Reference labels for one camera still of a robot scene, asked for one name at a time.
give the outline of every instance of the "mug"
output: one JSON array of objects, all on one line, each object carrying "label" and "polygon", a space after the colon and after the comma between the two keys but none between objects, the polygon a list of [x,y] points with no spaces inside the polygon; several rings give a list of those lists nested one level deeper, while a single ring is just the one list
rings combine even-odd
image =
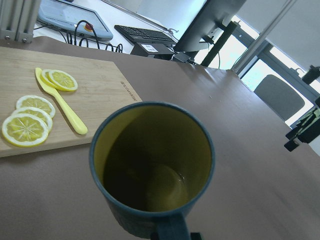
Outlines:
[{"label": "mug", "polygon": [[212,179],[215,151],[205,127],[185,109],[138,102],[99,126],[89,165],[127,232],[146,239],[190,240],[185,216]]}]

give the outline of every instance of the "chair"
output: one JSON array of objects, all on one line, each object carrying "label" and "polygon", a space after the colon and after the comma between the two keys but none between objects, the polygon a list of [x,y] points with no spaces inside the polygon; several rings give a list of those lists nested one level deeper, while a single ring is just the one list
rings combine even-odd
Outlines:
[{"label": "chair", "polygon": [[284,121],[305,105],[305,101],[292,87],[271,74],[262,80],[254,93]]}]

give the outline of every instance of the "brown table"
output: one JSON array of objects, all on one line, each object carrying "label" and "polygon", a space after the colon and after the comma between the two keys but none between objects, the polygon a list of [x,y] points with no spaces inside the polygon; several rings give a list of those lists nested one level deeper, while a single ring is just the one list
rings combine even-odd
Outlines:
[{"label": "brown table", "polygon": [[[186,221],[205,240],[318,240],[320,157],[283,145],[290,130],[232,72],[71,46],[48,37],[0,46],[113,61],[143,101],[187,109],[216,150],[212,183]],[[89,169],[89,144],[0,158],[0,240],[133,240]]]}]

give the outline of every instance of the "tablet device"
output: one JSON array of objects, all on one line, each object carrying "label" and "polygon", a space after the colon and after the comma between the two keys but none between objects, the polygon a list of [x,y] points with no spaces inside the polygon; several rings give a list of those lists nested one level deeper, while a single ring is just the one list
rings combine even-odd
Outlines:
[{"label": "tablet device", "polygon": [[[85,20],[93,25],[99,41],[109,41],[113,38],[112,32],[96,11],[64,0],[42,0],[37,20],[42,25],[54,25],[59,30],[71,34],[75,32],[78,22]],[[85,22],[79,24],[76,35],[83,38],[95,37]]]}]

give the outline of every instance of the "yellow knife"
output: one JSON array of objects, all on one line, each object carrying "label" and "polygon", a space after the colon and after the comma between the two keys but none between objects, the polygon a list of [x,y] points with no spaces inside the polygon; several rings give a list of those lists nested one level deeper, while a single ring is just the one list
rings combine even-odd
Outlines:
[{"label": "yellow knife", "polygon": [[39,67],[35,68],[35,77],[40,84],[40,86],[43,88],[45,92],[52,95],[56,101],[59,103],[60,107],[62,108],[64,114],[68,118],[70,124],[73,126],[74,130],[81,135],[84,135],[88,132],[88,128],[84,124],[83,121],[78,117],[78,115],[71,109],[71,107],[66,103],[66,101],[62,98],[62,96],[58,93],[58,91],[44,83],[41,78],[42,69]]}]

